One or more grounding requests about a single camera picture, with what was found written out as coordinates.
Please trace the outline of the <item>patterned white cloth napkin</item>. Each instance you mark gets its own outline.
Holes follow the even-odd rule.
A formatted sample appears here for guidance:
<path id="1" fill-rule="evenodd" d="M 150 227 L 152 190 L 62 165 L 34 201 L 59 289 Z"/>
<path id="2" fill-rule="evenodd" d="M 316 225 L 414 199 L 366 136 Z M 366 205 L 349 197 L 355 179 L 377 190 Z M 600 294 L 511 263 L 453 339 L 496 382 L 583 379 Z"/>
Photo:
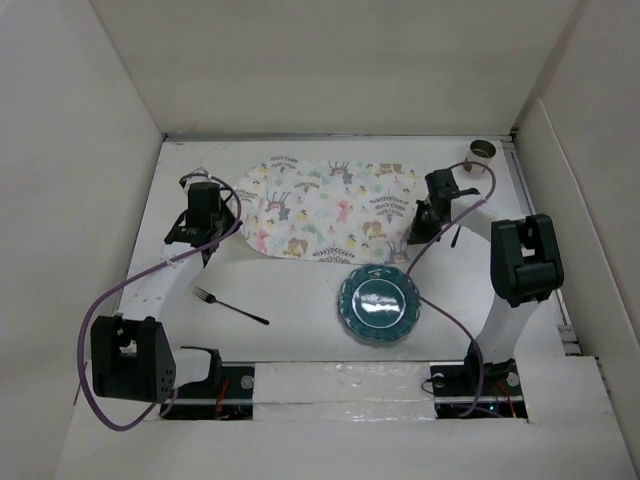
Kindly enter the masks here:
<path id="1" fill-rule="evenodd" d="M 275 258 L 340 264 L 400 264 L 422 172 L 402 163 L 331 162 L 274 156 L 234 187 L 240 232 Z"/>

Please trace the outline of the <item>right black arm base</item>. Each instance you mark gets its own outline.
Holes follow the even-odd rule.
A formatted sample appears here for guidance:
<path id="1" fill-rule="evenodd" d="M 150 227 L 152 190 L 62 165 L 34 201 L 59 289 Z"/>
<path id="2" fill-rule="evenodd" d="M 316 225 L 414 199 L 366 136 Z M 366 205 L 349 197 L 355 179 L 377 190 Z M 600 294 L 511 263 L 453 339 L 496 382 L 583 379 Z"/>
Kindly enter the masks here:
<path id="1" fill-rule="evenodd" d="M 527 419 L 528 413 L 515 364 L 480 381 L 462 362 L 439 362 L 429 366 L 420 385 L 430 395 L 438 420 Z"/>

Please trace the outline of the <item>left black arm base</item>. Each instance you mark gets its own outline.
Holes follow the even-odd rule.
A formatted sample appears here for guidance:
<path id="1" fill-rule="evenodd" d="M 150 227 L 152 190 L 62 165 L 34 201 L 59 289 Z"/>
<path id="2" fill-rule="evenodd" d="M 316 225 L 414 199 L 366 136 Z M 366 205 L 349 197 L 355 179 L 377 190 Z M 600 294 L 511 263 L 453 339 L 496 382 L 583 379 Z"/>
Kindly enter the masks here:
<path id="1" fill-rule="evenodd" d="M 253 419 L 255 365 L 223 363 L 214 384 L 190 383 L 181 387 L 178 396 L 162 404 L 159 415 L 166 420 L 241 421 Z"/>

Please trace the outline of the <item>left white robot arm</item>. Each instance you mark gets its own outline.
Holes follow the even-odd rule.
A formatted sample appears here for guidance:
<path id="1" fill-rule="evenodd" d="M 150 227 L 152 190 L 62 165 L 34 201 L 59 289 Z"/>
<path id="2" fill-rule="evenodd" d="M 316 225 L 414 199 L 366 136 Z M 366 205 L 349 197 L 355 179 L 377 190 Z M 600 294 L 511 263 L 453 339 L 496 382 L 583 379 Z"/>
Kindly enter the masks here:
<path id="1" fill-rule="evenodd" d="M 239 221 L 229 206 L 238 195 L 217 178 L 196 174 L 182 181 L 187 208 L 164 239 L 163 259 L 140 278 L 141 287 L 113 316 L 90 329 L 92 386 L 102 398 L 162 404 L 190 385 L 201 396 L 222 387 L 217 350 L 174 349 L 166 328 L 181 320 L 178 304 Z"/>

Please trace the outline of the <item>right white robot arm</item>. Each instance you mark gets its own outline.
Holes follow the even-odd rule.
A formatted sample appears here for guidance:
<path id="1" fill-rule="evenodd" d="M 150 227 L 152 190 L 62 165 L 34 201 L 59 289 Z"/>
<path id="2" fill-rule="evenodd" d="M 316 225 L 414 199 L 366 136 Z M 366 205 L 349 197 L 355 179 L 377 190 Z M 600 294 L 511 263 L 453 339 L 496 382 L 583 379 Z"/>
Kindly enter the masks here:
<path id="1" fill-rule="evenodd" d="M 484 326 L 470 344 L 462 381 L 473 393 L 494 387 L 515 361 L 526 323 L 564 283 L 564 269 L 552 219 L 505 210 L 475 188 L 462 190 L 451 167 L 425 176 L 427 198 L 417 202 L 408 243 L 430 247 L 458 225 L 490 244 L 490 279 L 495 292 Z"/>

